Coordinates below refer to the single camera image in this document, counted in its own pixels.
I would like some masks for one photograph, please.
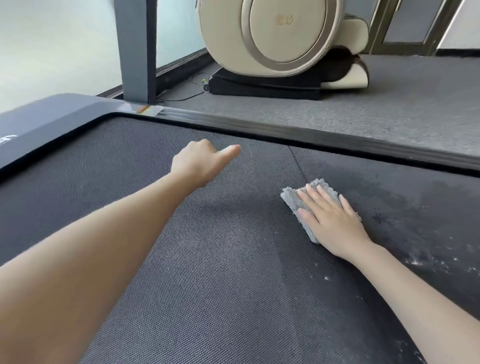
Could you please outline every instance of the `baseboard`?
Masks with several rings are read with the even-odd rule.
[[[480,49],[437,49],[435,56],[439,57],[480,57]]]
[[[193,76],[203,68],[213,63],[214,59],[206,48],[189,54],[172,63],[156,69],[156,94],[161,94],[189,77]],[[122,85],[116,86],[98,94],[99,97],[116,98],[123,100]]]

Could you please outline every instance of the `hand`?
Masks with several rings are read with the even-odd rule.
[[[228,146],[216,151],[208,140],[190,142],[173,157],[172,173],[180,173],[192,178],[196,187],[204,187],[240,152],[240,146]]]
[[[352,262],[359,249],[373,244],[345,197],[340,195],[340,205],[321,186],[306,188],[307,193],[298,190],[298,195],[312,212],[301,208],[300,217],[329,252]]]

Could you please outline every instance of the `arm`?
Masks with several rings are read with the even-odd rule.
[[[0,267],[0,362],[77,363],[177,206],[239,151],[191,142],[168,175]]]
[[[480,322],[372,243],[357,214],[320,186],[299,197],[300,216],[331,253],[355,265],[377,289],[429,364],[480,363]]]

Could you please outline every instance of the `forearm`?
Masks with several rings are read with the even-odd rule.
[[[480,322],[371,244],[353,264],[377,289],[429,364],[480,363]]]
[[[0,352],[50,348],[50,362],[77,362],[193,190],[189,178],[169,174],[0,267]]]

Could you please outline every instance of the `door frame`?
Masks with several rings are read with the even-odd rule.
[[[364,53],[389,55],[434,55],[462,0],[444,0],[423,42],[383,42],[401,0],[379,0]]]

